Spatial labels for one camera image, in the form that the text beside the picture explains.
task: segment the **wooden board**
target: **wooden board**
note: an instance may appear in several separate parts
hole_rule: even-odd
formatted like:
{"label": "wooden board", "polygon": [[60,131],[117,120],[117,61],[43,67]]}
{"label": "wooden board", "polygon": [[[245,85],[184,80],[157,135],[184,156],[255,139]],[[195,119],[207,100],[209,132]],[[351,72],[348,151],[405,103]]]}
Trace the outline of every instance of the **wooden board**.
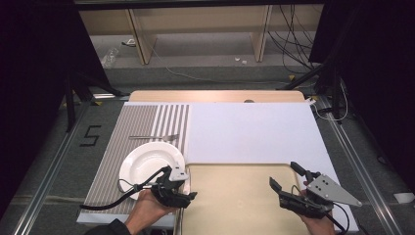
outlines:
{"label": "wooden board", "polygon": [[284,191],[299,185],[287,164],[190,164],[188,168],[191,191],[198,195],[182,213],[181,235],[307,234],[295,213],[279,207],[278,195],[269,186],[270,176]]}
{"label": "wooden board", "polygon": [[139,102],[304,102],[299,91],[271,90],[139,90],[129,101]]}

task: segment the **handle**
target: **handle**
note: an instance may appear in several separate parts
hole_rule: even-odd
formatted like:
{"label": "handle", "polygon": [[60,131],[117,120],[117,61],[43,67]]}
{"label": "handle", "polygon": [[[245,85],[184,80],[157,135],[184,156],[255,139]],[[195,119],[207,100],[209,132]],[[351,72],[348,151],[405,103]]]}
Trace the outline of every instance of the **handle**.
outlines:
{"label": "handle", "polygon": [[159,136],[144,136],[144,135],[131,135],[128,136],[128,139],[162,139]]}
{"label": "handle", "polygon": [[301,167],[296,162],[291,162],[290,167],[299,175],[304,176],[305,175],[305,169]]}

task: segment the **wire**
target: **wire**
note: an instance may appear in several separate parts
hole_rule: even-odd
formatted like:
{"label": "wire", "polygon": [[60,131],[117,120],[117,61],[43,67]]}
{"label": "wire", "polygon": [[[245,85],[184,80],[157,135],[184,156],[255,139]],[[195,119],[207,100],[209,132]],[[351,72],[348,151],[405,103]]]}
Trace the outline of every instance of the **wire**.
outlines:
{"label": "wire", "polygon": [[156,177],[159,173],[161,172],[165,172],[167,169],[169,168],[169,166],[165,166],[162,167],[161,169],[159,169],[158,171],[156,171],[154,174],[152,174],[147,180],[145,180],[142,184],[134,184],[132,188],[130,188],[127,192],[125,192],[124,195],[122,195],[118,200],[116,200],[115,202],[105,205],[105,206],[87,206],[87,205],[79,205],[79,207],[81,209],[85,209],[85,210],[91,210],[91,211],[104,211],[104,210],[108,210],[111,208],[116,207],[117,205],[119,205],[120,203],[122,203],[125,199],[127,199],[128,197],[130,197],[131,195],[141,191],[145,185],[147,185],[150,181],[153,180],[154,177]]}
{"label": "wire", "polygon": [[[293,34],[293,37],[294,37],[294,39],[296,40],[296,42],[297,42],[297,44],[296,44],[296,47],[297,47],[297,51],[299,52],[299,54],[300,54],[300,57],[302,58],[302,55],[301,55],[301,53],[300,53],[300,51],[299,51],[299,47],[300,47],[300,43],[299,43],[299,41],[297,40],[297,37],[296,37],[296,35],[295,35],[295,32],[294,32],[294,17],[296,17],[297,18],[297,15],[296,15],[296,5],[291,5],[292,7],[291,7],[291,24],[292,24],[292,34]],[[299,18],[297,18],[297,21],[298,21],[298,23],[299,23],[299,25],[302,27],[302,29],[303,29],[303,31],[302,31],[302,33],[304,33],[305,32],[305,28],[302,26],[302,24],[300,23],[300,21],[299,21]],[[302,51],[302,53],[304,54],[304,56],[307,58],[307,61],[309,61],[309,59],[308,59],[308,56],[305,54],[305,52],[304,52],[304,50],[303,50],[303,48],[302,47],[300,47],[300,50]]]}
{"label": "wire", "polygon": [[328,212],[325,212],[325,214],[326,214],[326,217],[328,218],[328,219],[330,219],[330,221],[332,221],[334,224],[336,224],[336,226],[338,226],[339,228],[340,228],[340,230],[342,230],[342,232],[340,232],[340,233],[337,233],[337,234],[341,234],[341,235],[344,235],[344,234],[346,234],[346,230],[342,227],[342,225],[341,224],[339,224],[338,223],[338,221],[337,220],[335,220]]}
{"label": "wire", "polygon": [[[313,208],[316,208],[316,209],[321,209],[322,208],[322,206],[321,205],[318,205],[318,204],[314,204],[313,202],[311,202],[307,197],[305,197],[306,199],[307,199],[307,202],[308,202],[308,206],[309,207],[313,207]],[[300,199],[298,199],[298,198],[292,198],[293,200],[295,200],[295,201],[297,201],[297,202],[299,202],[299,203],[301,203],[301,204],[303,204],[304,202],[302,201],[302,200],[300,200]]]}
{"label": "wire", "polygon": [[[295,37],[295,34],[294,34],[294,29],[293,29],[293,24],[289,24],[288,23],[288,20],[287,20],[287,18],[286,18],[286,16],[285,16],[285,14],[284,14],[284,11],[283,11],[283,9],[282,9],[282,7],[281,7],[281,5],[280,5],[280,11],[281,11],[281,13],[282,13],[282,15],[283,15],[283,17],[284,17],[284,19],[285,19],[285,22],[286,22],[286,24],[287,24],[287,27],[289,28],[289,33],[287,34],[287,38],[285,39],[285,43],[284,43],[284,46],[282,47],[283,48],[283,62],[284,62],[284,55],[287,53],[287,50],[286,50],[286,46],[287,46],[287,43],[288,43],[288,39],[289,39],[289,37],[290,37],[290,33],[292,33],[293,34],[293,37]],[[298,53],[299,53],[299,56],[300,56],[300,52],[299,52],[299,49],[298,49],[298,46],[297,46],[297,39],[295,38],[295,41],[296,41],[296,48],[297,48],[297,51],[298,51]],[[304,62],[304,60],[302,59],[302,57],[300,56],[298,59],[296,59],[296,61],[298,61],[298,62],[300,62],[303,66],[305,66],[305,67],[307,67],[308,69],[310,69],[309,67],[308,67],[308,65]]]}
{"label": "wire", "polygon": [[292,187],[291,187],[291,194],[292,195],[294,195],[294,189],[297,189],[297,191],[299,191],[299,193],[301,193],[301,190],[299,189],[299,187],[297,187],[297,185],[293,185]]}
{"label": "wire", "polygon": [[366,228],[364,228],[363,225],[360,223],[360,220],[358,218],[356,220],[357,220],[357,226],[362,230],[362,232],[365,235],[370,235],[369,232],[366,230]]}
{"label": "wire", "polygon": [[[127,191],[123,191],[123,189],[121,188],[121,186],[119,184],[119,181],[125,182],[126,184],[128,184],[129,186],[131,186],[131,188],[129,188]],[[117,186],[118,186],[118,191],[121,192],[121,193],[127,193],[127,192],[131,191],[131,189],[134,188],[134,185],[131,184],[130,182],[126,181],[125,179],[119,179]]]}
{"label": "wire", "polygon": [[315,8],[315,6],[314,6],[314,5],[315,5],[315,4],[312,4],[312,5],[311,5],[311,7],[314,9],[314,11],[316,11],[316,12],[318,12],[318,13],[320,13],[320,14],[321,14],[322,12],[321,12],[320,10],[318,10],[317,8]]}
{"label": "wire", "polygon": [[345,231],[345,233],[344,233],[344,234],[346,234],[346,233],[348,232],[348,228],[349,228],[349,226],[350,226],[350,219],[348,218],[348,214],[347,214],[347,212],[345,211],[345,209],[344,209],[344,208],[342,208],[339,204],[334,203],[334,205],[335,205],[335,206],[337,206],[338,208],[342,209],[342,211],[343,211],[343,212],[345,213],[345,215],[346,215],[346,218],[347,218],[347,228],[346,228],[346,231]]}
{"label": "wire", "polygon": [[320,114],[318,113],[318,110],[317,110],[317,107],[315,106],[315,104],[312,104],[312,106],[313,106],[313,107],[314,107],[314,109],[315,109],[315,113],[316,113],[316,114],[317,114],[320,118],[322,118],[322,119],[326,119],[326,120],[331,120],[331,121],[338,121],[338,120],[343,120],[343,119],[345,119],[345,118],[346,118],[347,113],[348,113],[348,101],[347,101],[347,97],[346,97],[345,89],[343,88],[343,86],[342,86],[341,84],[340,84],[340,86],[342,87],[343,95],[344,95],[344,97],[345,97],[345,103],[346,103],[346,113],[345,113],[345,115],[344,115],[343,117],[341,117],[341,118],[338,118],[338,119],[322,117],[322,116],[320,116]]}
{"label": "wire", "polygon": [[[152,48],[152,51],[155,53],[156,57],[163,63],[163,60],[161,59],[161,57],[159,56],[159,54],[156,52],[156,50]],[[209,82],[217,82],[217,83],[245,83],[245,84],[273,84],[273,83],[283,83],[284,82],[280,82],[280,81],[231,81],[231,80],[213,80],[213,79],[209,79],[209,78],[200,78],[200,77],[195,77],[192,75],[188,75],[188,74],[184,74],[184,73],[180,73],[180,72],[175,72],[173,70],[171,70],[169,67],[164,66],[170,73],[174,74],[174,75],[179,75],[179,76],[184,76],[187,78],[191,78],[194,80],[198,80],[198,81],[209,81]]]}
{"label": "wire", "polygon": [[[285,45],[281,45],[273,36],[270,32],[268,32],[269,36],[271,37],[272,41],[274,42],[274,44],[278,47],[278,49],[280,49],[283,53],[283,66],[287,71],[293,72],[293,73],[305,73],[304,71],[293,71],[287,68],[287,66],[285,65],[285,60],[284,60],[284,56],[287,55],[290,58],[292,58],[293,60],[295,60],[296,62],[298,62],[299,64],[303,65],[304,67],[308,68],[309,70],[311,69],[306,63],[304,63],[303,61],[301,61],[299,58],[295,57],[290,51],[288,51],[285,47]],[[288,41],[288,39],[284,39],[283,40],[286,41],[286,43],[293,43]]]}
{"label": "wire", "polygon": [[[284,11],[283,11],[283,9],[282,9],[282,7],[281,7],[281,5],[280,5],[280,11],[281,11],[281,14],[283,15],[283,17],[284,17],[284,20],[285,20],[285,22],[286,22],[286,24],[287,24],[287,27],[289,28],[289,33],[287,34],[287,40],[288,40],[288,38],[290,37],[290,33],[293,35],[293,37],[294,37],[294,40],[296,41],[296,42],[298,42],[298,40],[297,40],[297,38],[296,38],[296,34],[294,33],[294,11],[296,10],[296,6],[295,5],[291,5],[290,6],[290,9],[291,9],[291,22],[289,23],[288,22],[288,19],[287,19],[287,17],[286,17],[286,15],[285,15],[285,13],[284,13]],[[304,61],[304,59],[303,59],[303,57],[302,57],[302,55],[301,55],[301,52],[300,52],[300,50],[299,50],[299,47],[298,47],[298,45],[296,44],[296,48],[297,48],[297,52],[299,53],[299,56],[300,56],[300,59],[302,60],[302,62],[305,64],[305,61]]]}
{"label": "wire", "polygon": [[297,16],[296,12],[294,12],[294,16],[296,16],[297,22],[299,23],[300,27],[302,28],[302,33],[308,39],[311,44],[314,44],[314,41],[311,39],[310,33],[305,29],[305,27],[301,24],[299,17]]}
{"label": "wire", "polygon": [[129,45],[129,44],[126,44],[125,42],[121,42],[121,45],[127,46],[127,47],[137,47],[136,45]]}
{"label": "wire", "polygon": [[[284,40],[284,41],[287,41],[287,43],[290,43],[290,44],[293,44],[293,45],[296,45],[296,44],[298,44],[297,42],[292,42],[292,41],[290,41],[290,40],[287,40],[287,39],[285,39],[285,38],[283,38],[280,34],[278,34],[278,32],[276,32],[276,31],[274,31],[274,33],[279,37],[279,38],[281,38],[282,40]],[[299,46],[301,46],[301,47],[304,47],[304,48],[307,48],[307,49],[311,49],[311,47],[310,46],[305,46],[305,45],[302,45],[302,44],[299,44]]]}

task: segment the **metal rail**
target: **metal rail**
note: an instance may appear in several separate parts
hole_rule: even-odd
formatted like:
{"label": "metal rail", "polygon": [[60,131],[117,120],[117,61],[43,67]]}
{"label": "metal rail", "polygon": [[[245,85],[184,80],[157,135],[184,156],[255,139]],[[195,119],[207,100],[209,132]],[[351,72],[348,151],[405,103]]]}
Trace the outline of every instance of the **metal rail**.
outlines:
{"label": "metal rail", "polygon": [[[322,108],[330,108],[330,102],[326,97],[321,97],[323,104]],[[401,235],[403,234],[402,230],[399,227],[399,224],[394,219],[391,209],[388,204],[385,202],[384,197],[379,192],[376,184],[374,183],[372,177],[370,176],[368,170],[364,166],[363,161],[358,156],[356,150],[353,147],[350,139],[348,138],[343,126],[338,124],[336,121],[330,121],[336,136],[341,143],[346,156],[353,168],[354,172],[357,175],[357,179],[363,187],[372,207],[375,210],[376,215],[382,223],[387,234],[391,235]]]}
{"label": "metal rail", "polygon": [[67,155],[73,136],[76,134],[79,123],[83,119],[86,111],[89,108],[89,105],[90,105],[90,102],[82,103],[81,109],[79,111],[78,120],[75,122],[71,131],[65,135],[65,138],[62,141],[58,152],[56,153],[54,159],[52,160],[48,168],[48,171],[43,177],[43,180],[40,183],[39,188],[34,193],[33,197],[31,198],[30,203],[25,208],[21,216],[21,219],[19,220],[13,234],[15,235],[29,234],[31,227],[34,224],[34,221],[39,215],[43,202],[45,201],[45,198],[47,194],[49,193],[49,190],[51,189],[52,184],[55,181],[56,176],[59,173],[59,170],[61,169],[62,162],[64,161],[65,156]]}

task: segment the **black cable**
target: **black cable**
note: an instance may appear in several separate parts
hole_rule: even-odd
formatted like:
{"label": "black cable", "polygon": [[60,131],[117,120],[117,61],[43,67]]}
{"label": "black cable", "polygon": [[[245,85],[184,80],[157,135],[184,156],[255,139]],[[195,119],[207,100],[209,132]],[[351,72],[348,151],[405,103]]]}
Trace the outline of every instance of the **black cable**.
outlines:
{"label": "black cable", "polygon": [[284,60],[284,56],[287,55],[289,56],[291,59],[293,59],[294,61],[298,62],[299,64],[303,65],[304,67],[307,67],[307,65],[305,63],[303,63],[302,61],[300,61],[298,58],[296,58],[293,54],[291,54],[291,52],[289,52],[287,49],[285,49],[273,36],[272,34],[268,31],[269,36],[271,37],[272,41],[274,42],[274,44],[278,47],[278,49],[280,49],[283,53],[283,66],[287,71],[293,72],[293,73],[305,73],[305,71],[294,71],[294,70],[290,70],[287,68],[286,64],[285,64],[285,60]]}
{"label": "black cable", "polygon": [[286,40],[286,43],[285,43],[285,45],[284,45],[284,48],[285,48],[285,46],[287,45],[287,41],[289,41],[288,39],[289,39],[289,36],[290,36],[290,33],[291,33],[291,34],[293,35],[293,37],[294,37],[294,40],[295,40],[295,45],[296,45],[297,51],[298,51],[298,53],[299,53],[300,59],[302,60],[302,63],[303,63],[303,64],[304,64],[304,65],[305,65],[308,69],[312,70],[312,69],[314,68],[314,66],[313,66],[312,64],[309,66],[309,65],[307,65],[307,64],[306,64],[306,62],[304,61],[304,58],[302,57],[301,52],[305,55],[305,57],[307,58],[307,60],[308,60],[308,57],[306,56],[305,52],[303,51],[302,47],[300,46],[300,43],[299,43],[299,41],[298,41],[298,39],[297,39],[297,37],[296,37],[296,34],[295,34],[295,32],[294,32],[294,16],[295,16],[295,10],[296,10],[295,5],[291,5],[291,23],[289,23],[289,22],[288,22],[288,19],[287,19],[287,17],[286,17],[286,15],[285,15],[285,13],[284,13],[284,11],[283,11],[282,7],[281,7],[281,5],[280,5],[280,11],[281,11],[281,13],[282,13],[282,15],[283,15],[283,17],[284,17],[284,20],[285,20],[285,22],[286,22],[287,27],[289,28],[289,33],[288,33],[288,35],[287,35],[287,40]]}
{"label": "black cable", "polygon": [[[274,31],[274,33],[275,33],[275,34],[276,34],[279,38],[281,38],[282,40],[287,41],[287,39],[283,38],[280,34],[278,34],[278,32]],[[290,43],[290,44],[293,44],[293,45],[298,44],[298,43],[296,43],[296,42],[292,42],[292,41],[290,41],[290,40],[288,40],[288,41],[287,41],[287,43]],[[299,44],[299,46],[301,46],[301,47],[305,47],[305,48],[307,48],[307,49],[311,49],[311,47],[310,47],[310,46],[305,46],[305,45],[302,45],[302,44]]]}
{"label": "black cable", "polygon": [[344,235],[347,233],[347,231],[342,227],[341,224],[339,224],[329,213],[326,212],[326,217],[328,217],[330,219],[330,221],[332,221],[334,224],[336,224],[336,226],[338,226],[338,228],[340,228],[340,230],[342,230],[342,232],[338,233],[341,235]]}
{"label": "black cable", "polygon": [[127,199],[128,197],[130,197],[131,195],[140,192],[141,190],[143,190],[143,187],[145,185],[147,185],[150,181],[152,181],[152,179],[154,177],[156,177],[159,173],[161,172],[166,172],[168,170],[169,166],[165,166],[161,169],[159,169],[158,171],[156,171],[156,173],[152,174],[152,176],[150,176],[146,181],[144,181],[142,184],[134,184],[134,186],[128,191],[126,192],[124,195],[122,195],[118,200],[116,200],[115,202],[109,204],[109,205],[105,205],[105,206],[87,206],[87,205],[79,205],[79,207],[81,209],[85,209],[85,210],[90,210],[90,211],[104,211],[104,210],[108,210],[111,208],[114,208],[116,206],[118,206],[120,203],[122,203],[122,201],[124,201],[125,199]]}
{"label": "black cable", "polygon": [[348,214],[347,214],[347,212],[345,211],[345,209],[343,209],[339,204],[335,204],[334,203],[334,205],[335,206],[337,206],[338,208],[340,208],[340,209],[342,209],[342,211],[345,213],[345,215],[346,215],[346,218],[347,218],[347,228],[346,228],[346,232],[345,233],[347,233],[348,232],[348,228],[349,228],[349,226],[350,226],[350,219],[348,218]]}
{"label": "black cable", "polygon": [[120,185],[120,181],[123,181],[124,183],[126,183],[126,184],[128,184],[129,186],[131,186],[131,188],[132,187],[134,187],[134,185],[133,184],[130,184],[128,181],[126,181],[125,179],[119,179],[118,180],[118,184],[117,184],[117,186],[118,186],[118,190],[119,190],[119,192],[121,192],[121,193],[126,193],[126,192],[128,192],[129,190],[127,190],[127,191],[124,191],[122,188],[121,188],[121,185]]}
{"label": "black cable", "polygon": [[297,22],[299,23],[300,27],[302,28],[302,33],[304,34],[304,36],[308,39],[308,41],[310,42],[310,44],[314,44],[314,41],[311,40],[311,35],[310,33],[305,29],[305,27],[301,24],[299,17],[297,16],[296,13],[294,13],[294,15],[296,16]]}
{"label": "black cable", "polygon": [[357,219],[357,226],[362,230],[362,232],[365,235],[370,235],[369,232],[366,230],[366,228],[364,228],[363,225],[360,223],[360,220],[359,219]]}

